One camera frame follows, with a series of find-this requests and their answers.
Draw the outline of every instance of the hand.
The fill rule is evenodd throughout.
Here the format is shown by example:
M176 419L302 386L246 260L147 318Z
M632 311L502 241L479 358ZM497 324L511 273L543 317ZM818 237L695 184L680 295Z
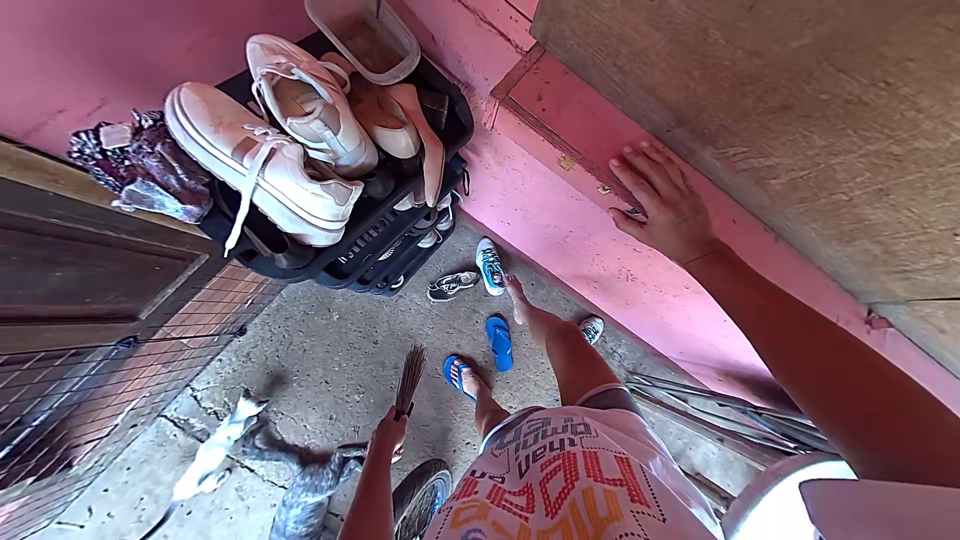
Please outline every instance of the hand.
M620 231L681 266L724 246L684 172L649 142L624 148L623 158L610 160L610 169L647 210L645 223L620 209L608 210Z
M403 452L403 441L407 436L407 415L404 414L399 420L394 420L394 415L396 415L396 406L391 406L387 415L373 430L369 454L388 453L393 457L392 461L396 462Z

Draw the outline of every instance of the black sneaker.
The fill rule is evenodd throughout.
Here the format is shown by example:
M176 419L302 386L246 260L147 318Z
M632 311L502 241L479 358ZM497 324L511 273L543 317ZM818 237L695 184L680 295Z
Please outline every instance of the black sneaker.
M476 272L450 274L430 283L426 289L426 297L430 302L449 302L461 289L469 289L478 283L480 274Z

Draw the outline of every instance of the pink wall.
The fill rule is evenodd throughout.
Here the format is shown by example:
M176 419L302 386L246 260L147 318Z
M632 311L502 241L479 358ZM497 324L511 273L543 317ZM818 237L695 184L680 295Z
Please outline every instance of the pink wall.
M244 42L316 30L300 0L2 0L0 133L62 154L71 132L162 107L183 81L246 67Z
M66 149L72 131L99 120L126 120L130 108L160 107L177 83L217 83L244 69L243 43L251 34L298 39L315 30L300 0L103 0L95 10L72 0L0 1L7 73L0 133L54 154ZM533 44L529 26L536 0L390 1L424 55L464 88L479 121L493 86ZM550 121L571 138L590 134L574 141L578 149L602 162L624 142L644 136L606 102L570 106L581 107L592 89L554 68L540 83L564 81L572 93L549 104ZM530 84L520 92L536 101L537 83ZM746 338L689 276L611 225L596 180L577 168L562 170L558 150L507 115L497 122L494 131L478 125L464 151L474 180L465 210L706 384L757 401L770 398L776 384ZM595 130L578 130L581 125ZM955 378L898 332L867 330L861 305L819 270L804 266L788 246L778 246L775 236L709 181L698 182L722 233L747 250L751 263L906 366L936 395L953 396L945 401L960 400ZM804 273L791 278L797 268ZM951 404L960 410L960 403Z

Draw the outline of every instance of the broom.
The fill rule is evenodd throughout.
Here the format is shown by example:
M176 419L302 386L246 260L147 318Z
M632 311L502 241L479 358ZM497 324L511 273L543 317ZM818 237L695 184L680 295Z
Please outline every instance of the broom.
M407 359L403 362L400 386L396 388L396 416L394 420L399 420L404 414L410 416L414 411L414 390L417 389L417 384L420 382L425 361L426 352L422 345L417 344L410 348Z

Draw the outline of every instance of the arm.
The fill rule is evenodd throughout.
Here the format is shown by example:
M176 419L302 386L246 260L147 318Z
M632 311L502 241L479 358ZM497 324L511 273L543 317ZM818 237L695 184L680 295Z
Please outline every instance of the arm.
M738 257L669 158L644 146L611 168L649 215L640 223L611 209L617 228L673 259L710 293L859 477L960 487L960 418Z
M390 487L390 464L403 445L407 431L407 417L394 420L396 407L373 431L370 449L364 460L363 472L347 512L338 538L353 540L393 540L394 499Z

